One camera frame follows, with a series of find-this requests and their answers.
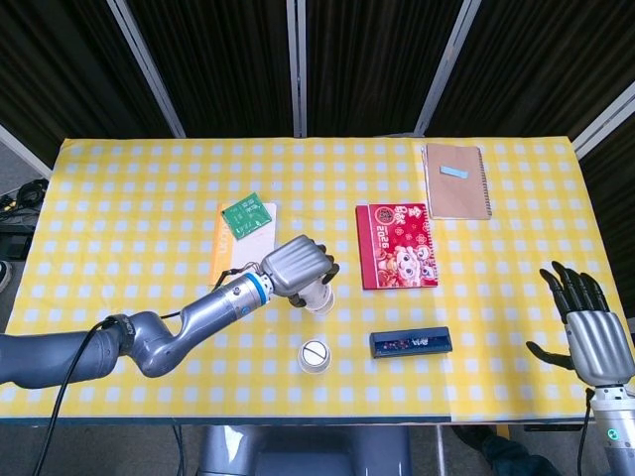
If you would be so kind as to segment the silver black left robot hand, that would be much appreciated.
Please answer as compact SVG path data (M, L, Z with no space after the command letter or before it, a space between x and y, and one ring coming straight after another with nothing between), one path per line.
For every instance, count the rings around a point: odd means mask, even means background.
M339 265L306 235L300 235L267 255L261 269L273 285L273 294L286 298L294 307L315 314L327 313L334 303L330 281Z

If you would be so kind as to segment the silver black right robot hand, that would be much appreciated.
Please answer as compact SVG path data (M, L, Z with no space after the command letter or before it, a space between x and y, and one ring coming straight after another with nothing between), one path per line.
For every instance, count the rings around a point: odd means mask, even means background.
M565 328L569 352L558 354L528 341L540 361L574 371L594 388L626 385L634 377L634 357L617 314L610 310L600 284L558 261L553 271L540 270Z

